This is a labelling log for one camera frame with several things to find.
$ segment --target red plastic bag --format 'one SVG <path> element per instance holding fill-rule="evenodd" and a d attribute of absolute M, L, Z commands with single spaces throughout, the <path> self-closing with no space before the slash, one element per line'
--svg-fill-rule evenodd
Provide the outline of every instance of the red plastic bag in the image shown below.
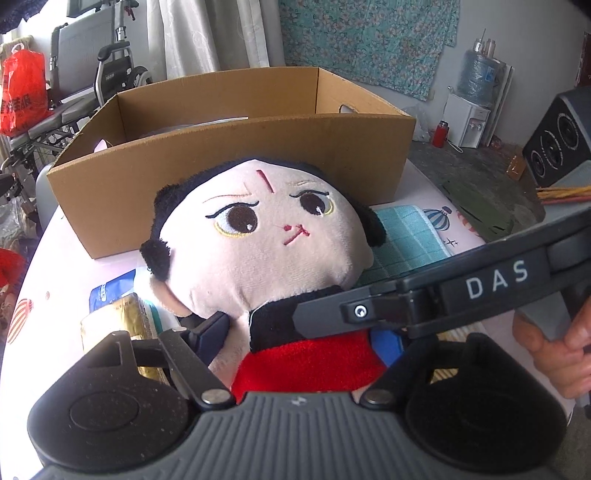
<path fill-rule="evenodd" d="M 20 135 L 51 115 L 47 109 L 43 53 L 13 49 L 4 62 L 0 133 Z"/>

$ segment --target black speaker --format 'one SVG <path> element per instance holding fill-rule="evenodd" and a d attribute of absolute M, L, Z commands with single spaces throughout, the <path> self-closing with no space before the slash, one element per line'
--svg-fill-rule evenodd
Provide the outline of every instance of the black speaker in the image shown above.
<path fill-rule="evenodd" d="M 540 187 L 549 187 L 591 160 L 591 87 L 557 95 L 523 149 Z"/>

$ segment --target human hand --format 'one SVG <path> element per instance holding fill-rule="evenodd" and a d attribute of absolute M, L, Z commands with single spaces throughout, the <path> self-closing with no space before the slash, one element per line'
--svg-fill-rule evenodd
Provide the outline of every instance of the human hand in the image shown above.
<path fill-rule="evenodd" d="M 591 391 L 591 353 L 583 351 L 591 345 L 591 297 L 562 340 L 549 342 L 536 325 L 518 313 L 513 318 L 513 336 L 563 397 L 577 398 Z"/>

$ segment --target doll ear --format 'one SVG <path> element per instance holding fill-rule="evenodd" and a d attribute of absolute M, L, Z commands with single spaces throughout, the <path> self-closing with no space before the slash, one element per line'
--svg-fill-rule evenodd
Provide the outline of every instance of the doll ear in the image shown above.
<path fill-rule="evenodd" d="M 359 220 L 361 220 L 361 225 L 363 226 L 363 231 L 365 231 L 365 238 L 368 241 L 368 245 L 370 247 L 379 247 L 380 245 L 383 245 L 386 241 L 386 229 L 378 215 L 363 203 L 360 203 L 349 196 L 345 196 L 345 198 L 347 198 L 359 216 Z"/>
<path fill-rule="evenodd" d="M 183 305 L 176 295 L 170 291 L 165 282 L 152 276 L 150 278 L 150 289 L 162 306 L 177 317 L 188 317 L 192 314 L 191 310 Z"/>
<path fill-rule="evenodd" d="M 168 280 L 168 272 L 170 271 L 170 248 L 161 239 L 151 238 L 145 241 L 139 248 L 139 253 L 142 254 L 148 269 L 152 275 L 165 282 Z"/>
<path fill-rule="evenodd" d="M 177 317 L 191 315 L 191 310 L 183 305 L 166 285 L 170 272 L 170 248 L 168 245 L 160 239 L 151 238 L 142 244 L 139 252 L 152 272 L 150 289 L 162 306 Z"/>

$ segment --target doll face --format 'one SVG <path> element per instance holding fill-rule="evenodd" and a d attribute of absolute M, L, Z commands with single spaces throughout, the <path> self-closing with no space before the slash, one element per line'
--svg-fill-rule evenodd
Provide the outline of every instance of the doll face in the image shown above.
<path fill-rule="evenodd" d="M 203 183 L 166 220 L 167 284 L 191 311 L 234 318 L 332 285 L 350 288 L 373 255 L 359 217 L 312 174 L 258 160 Z"/>

